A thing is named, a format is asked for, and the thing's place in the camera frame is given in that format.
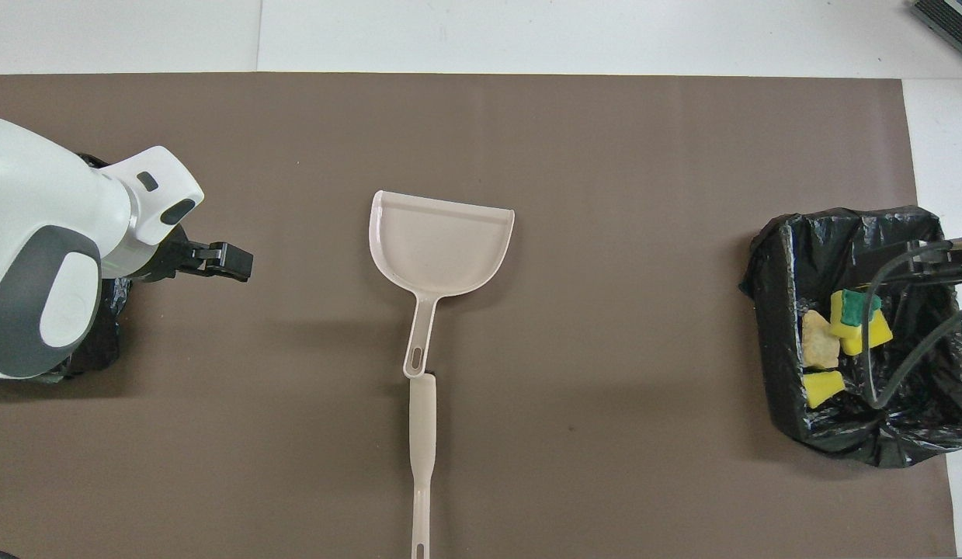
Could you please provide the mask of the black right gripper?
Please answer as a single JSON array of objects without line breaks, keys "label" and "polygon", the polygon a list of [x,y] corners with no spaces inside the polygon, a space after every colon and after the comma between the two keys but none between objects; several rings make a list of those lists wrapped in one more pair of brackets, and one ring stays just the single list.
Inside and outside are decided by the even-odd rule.
[{"label": "black right gripper", "polygon": [[911,282],[917,284],[962,283],[962,238],[949,240],[949,247],[938,248],[936,243],[920,245],[925,248],[909,261]]}]

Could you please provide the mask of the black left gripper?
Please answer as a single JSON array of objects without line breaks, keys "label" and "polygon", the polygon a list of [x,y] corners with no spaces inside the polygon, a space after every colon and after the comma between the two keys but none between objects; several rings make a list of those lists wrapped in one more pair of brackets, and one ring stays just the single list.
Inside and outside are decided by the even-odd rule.
[{"label": "black left gripper", "polygon": [[203,277],[221,276],[247,283],[252,276],[254,255],[229,243],[197,245],[182,225],[173,227],[155,248],[146,264],[130,275],[133,282],[153,283],[173,279],[178,273]]}]

